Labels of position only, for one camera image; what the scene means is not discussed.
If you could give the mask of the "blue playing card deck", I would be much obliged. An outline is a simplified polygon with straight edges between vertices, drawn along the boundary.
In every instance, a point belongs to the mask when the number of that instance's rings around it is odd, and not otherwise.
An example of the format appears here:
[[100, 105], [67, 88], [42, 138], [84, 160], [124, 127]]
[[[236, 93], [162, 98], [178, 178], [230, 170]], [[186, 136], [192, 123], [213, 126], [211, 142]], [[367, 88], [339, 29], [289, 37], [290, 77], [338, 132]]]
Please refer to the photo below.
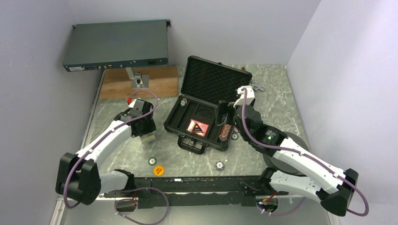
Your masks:
[[154, 132], [139, 137], [142, 144], [154, 141], [156, 139]]

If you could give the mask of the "row of poker chips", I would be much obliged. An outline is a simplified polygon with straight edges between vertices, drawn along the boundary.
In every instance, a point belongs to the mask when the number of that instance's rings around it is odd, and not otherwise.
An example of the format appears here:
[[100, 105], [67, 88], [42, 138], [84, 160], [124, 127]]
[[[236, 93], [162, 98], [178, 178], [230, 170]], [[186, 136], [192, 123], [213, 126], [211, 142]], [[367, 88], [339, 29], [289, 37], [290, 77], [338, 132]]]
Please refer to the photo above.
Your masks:
[[231, 131], [231, 130], [232, 130], [232, 125], [230, 125], [230, 124], [224, 124], [224, 125], [222, 126], [221, 131], [220, 131], [220, 134], [219, 134], [218, 139], [219, 139], [221, 142], [226, 142], [226, 141], [228, 140], [228, 138], [229, 138], [229, 135], [230, 135], [230, 131]]

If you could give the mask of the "red playing card deck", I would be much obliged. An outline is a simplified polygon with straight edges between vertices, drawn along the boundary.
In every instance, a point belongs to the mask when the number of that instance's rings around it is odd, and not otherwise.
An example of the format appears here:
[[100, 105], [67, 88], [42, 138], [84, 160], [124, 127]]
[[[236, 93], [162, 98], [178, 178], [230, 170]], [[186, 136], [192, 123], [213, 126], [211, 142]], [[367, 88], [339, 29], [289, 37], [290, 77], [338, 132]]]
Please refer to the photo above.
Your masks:
[[198, 120], [191, 119], [186, 131], [201, 137], [205, 137], [208, 129], [209, 129], [208, 124], [200, 122]]

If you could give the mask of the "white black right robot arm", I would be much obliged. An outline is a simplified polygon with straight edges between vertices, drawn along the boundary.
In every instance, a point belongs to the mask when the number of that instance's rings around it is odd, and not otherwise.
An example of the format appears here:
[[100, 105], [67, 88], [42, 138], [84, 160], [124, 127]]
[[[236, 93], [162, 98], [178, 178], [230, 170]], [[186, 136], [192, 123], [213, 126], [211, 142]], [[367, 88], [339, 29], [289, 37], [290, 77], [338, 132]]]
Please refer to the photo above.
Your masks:
[[293, 138], [276, 127], [263, 123], [252, 103], [242, 99], [236, 103], [219, 101], [216, 119], [237, 127], [241, 137], [257, 152], [293, 167], [299, 172], [283, 172], [266, 168], [259, 178], [259, 190], [269, 195], [282, 191], [318, 202], [326, 211], [344, 217], [347, 213], [362, 216], [349, 208], [354, 193], [364, 195], [356, 187], [359, 174], [352, 168], [341, 169], [319, 159], [301, 147]]

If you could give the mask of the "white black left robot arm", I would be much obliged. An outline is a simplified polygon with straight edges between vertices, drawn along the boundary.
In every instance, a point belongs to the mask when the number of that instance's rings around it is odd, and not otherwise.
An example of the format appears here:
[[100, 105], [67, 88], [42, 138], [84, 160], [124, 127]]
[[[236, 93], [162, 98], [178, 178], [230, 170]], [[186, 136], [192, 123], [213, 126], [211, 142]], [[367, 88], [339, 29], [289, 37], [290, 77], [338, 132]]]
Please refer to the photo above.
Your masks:
[[128, 108], [117, 114], [92, 143], [74, 154], [67, 152], [61, 157], [55, 191], [63, 195], [64, 200], [73, 199], [90, 205], [100, 194], [117, 191], [128, 197], [134, 193], [134, 174], [122, 169], [99, 172], [99, 167], [110, 154], [128, 139], [139, 137], [143, 142], [154, 139], [153, 112], [156, 107], [142, 99], [128, 102]]

